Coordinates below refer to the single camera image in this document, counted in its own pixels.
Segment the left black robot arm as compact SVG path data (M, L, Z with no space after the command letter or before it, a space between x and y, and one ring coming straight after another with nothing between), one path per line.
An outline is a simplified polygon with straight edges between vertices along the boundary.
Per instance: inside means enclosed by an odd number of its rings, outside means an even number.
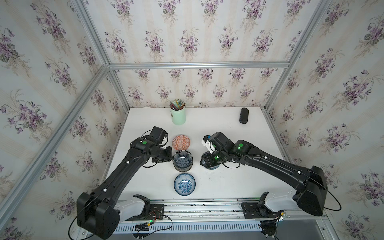
M117 226L130 218L144 220L150 213L150 199L136 194L118 203L123 190L136 172L149 160L170 162L172 147L161 147L157 142L138 138L118 167L91 193L82 193L77 201L77 225L106 240Z

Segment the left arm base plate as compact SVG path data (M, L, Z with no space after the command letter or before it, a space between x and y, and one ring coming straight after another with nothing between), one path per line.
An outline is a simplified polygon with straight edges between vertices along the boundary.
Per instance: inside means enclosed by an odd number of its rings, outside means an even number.
M163 220L164 209L164 204L150 204L140 215L131 217L127 221Z

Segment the blue damask patterned bowl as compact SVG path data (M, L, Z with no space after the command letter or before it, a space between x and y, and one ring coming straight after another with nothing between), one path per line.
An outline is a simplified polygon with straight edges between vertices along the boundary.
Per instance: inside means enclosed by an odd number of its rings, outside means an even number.
M212 167L209 167L207 168L208 170L215 170L219 167L220 165L215 165L215 166L212 166Z

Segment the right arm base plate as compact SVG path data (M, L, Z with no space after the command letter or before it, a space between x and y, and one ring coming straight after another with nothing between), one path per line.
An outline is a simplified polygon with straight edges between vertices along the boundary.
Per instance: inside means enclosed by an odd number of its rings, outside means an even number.
M245 219L275 219L280 217L283 212L273 212L265 206L259 207L256 202L242 202L241 208Z

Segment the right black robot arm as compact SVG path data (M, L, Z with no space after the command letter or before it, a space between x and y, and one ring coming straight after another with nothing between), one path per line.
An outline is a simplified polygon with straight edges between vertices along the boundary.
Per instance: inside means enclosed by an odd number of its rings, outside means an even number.
M296 208L312 216L322 216L328 192L322 169L316 166L308 169L288 163L244 140L220 142L206 136L202 145L209 151L207 159L201 162L205 168L227 162L238 163L264 171L292 187L281 195L264 192L257 203L257 211L261 216Z

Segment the dark navy flower bowl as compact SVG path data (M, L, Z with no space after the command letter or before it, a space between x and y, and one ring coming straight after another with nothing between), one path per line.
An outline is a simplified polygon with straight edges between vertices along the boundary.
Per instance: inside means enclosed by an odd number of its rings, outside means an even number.
M187 167L193 164L193 156L188 151L178 151L173 155L173 164L181 167Z

